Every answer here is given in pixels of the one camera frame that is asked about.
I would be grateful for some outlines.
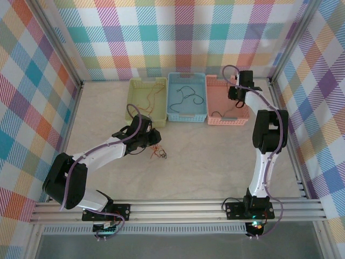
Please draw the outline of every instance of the white floor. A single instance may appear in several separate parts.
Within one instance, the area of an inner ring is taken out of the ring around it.
[[[256,80],[266,96],[265,80]],[[67,153],[90,149],[126,125],[127,81],[85,84]],[[87,187],[113,199],[196,199],[243,197],[249,186],[255,150],[252,131],[255,118],[245,126],[209,126],[207,123],[167,122],[161,145],[167,159],[128,155],[88,176]],[[299,190],[286,148],[278,157],[271,193],[297,197]]]

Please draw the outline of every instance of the orange wire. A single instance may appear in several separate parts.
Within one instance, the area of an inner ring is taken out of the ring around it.
[[[157,92],[154,93],[154,95],[153,95],[153,107],[152,107],[151,111],[148,111],[148,109],[151,107],[151,101],[150,101],[150,99],[149,99],[149,96],[152,94],[153,89],[154,89],[154,87],[155,87],[156,85],[162,85],[163,87],[162,87],[159,91],[157,91]],[[153,86],[152,89],[151,89],[151,92],[146,96],[146,99],[149,101],[149,106],[148,106],[147,108],[141,108],[139,105],[137,105],[136,107],[137,107],[138,109],[142,110],[142,111],[148,112],[147,115],[150,116],[150,114],[153,112],[153,110],[154,110],[154,108],[155,108],[156,94],[158,94],[159,92],[161,92],[164,88],[165,88],[165,86],[164,86],[163,84],[160,84],[160,83],[154,84],[154,86]]]
[[[162,148],[162,146],[155,144],[153,146],[150,146],[150,148],[153,150],[151,158],[153,155],[157,156],[158,158],[167,158],[167,153]]]

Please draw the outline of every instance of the aluminum rail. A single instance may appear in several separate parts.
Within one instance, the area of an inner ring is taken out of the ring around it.
[[[326,220],[320,200],[303,198],[281,198],[284,206],[282,221],[324,221]],[[121,200],[114,203],[131,204],[130,219],[126,224],[136,223],[225,223],[251,222],[252,220],[227,220],[221,209],[221,199],[209,200]],[[276,221],[280,205],[273,201]],[[32,224],[85,223],[81,220],[82,209],[59,211],[57,202],[37,203]]]

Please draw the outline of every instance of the blue basket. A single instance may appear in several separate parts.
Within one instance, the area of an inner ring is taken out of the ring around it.
[[[205,121],[207,116],[205,74],[169,73],[167,115],[169,121]]]

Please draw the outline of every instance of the robotic arm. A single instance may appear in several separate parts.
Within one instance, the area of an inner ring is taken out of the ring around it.
[[[272,197],[268,190],[275,161],[287,144],[288,113],[264,100],[262,90],[254,86],[253,71],[239,71],[237,78],[238,85],[229,88],[228,98],[243,102],[256,115],[252,140],[257,160],[253,180],[243,202],[226,203],[226,216],[229,220],[273,219],[274,211],[270,203]],[[130,205],[116,205],[104,193],[87,189],[87,174],[131,154],[138,147],[146,148],[160,141],[160,133],[152,128],[152,121],[142,116],[140,123],[137,115],[130,126],[113,134],[100,146],[75,155],[59,154],[45,179],[43,191],[60,204],[64,204],[65,198],[66,209],[82,207],[83,221],[113,221],[114,216],[111,215],[114,213],[128,220]]]
[[[256,115],[252,140],[257,159],[253,179],[243,202],[226,203],[226,215],[229,220],[273,219],[270,180],[275,161],[287,144],[288,112],[274,107],[263,97],[262,89],[254,87],[253,71],[239,71],[237,83],[243,87],[231,86],[228,98],[244,102]],[[256,231],[254,229],[253,234],[262,234]]]
[[[48,173],[43,184],[43,191],[60,204],[63,204],[65,188],[68,188],[65,208],[72,209],[76,206],[89,210],[106,211],[113,213],[113,200],[98,190],[86,188],[87,174],[93,173],[105,164],[131,154],[138,147],[146,148],[158,144],[161,141],[160,133],[152,128],[152,121],[141,116],[142,121],[138,132],[130,139],[140,124],[139,116],[136,115],[130,126],[120,129],[111,138],[96,148],[75,155],[59,154]],[[67,176],[70,168],[77,158],[81,160],[71,171],[70,182],[67,186]]]

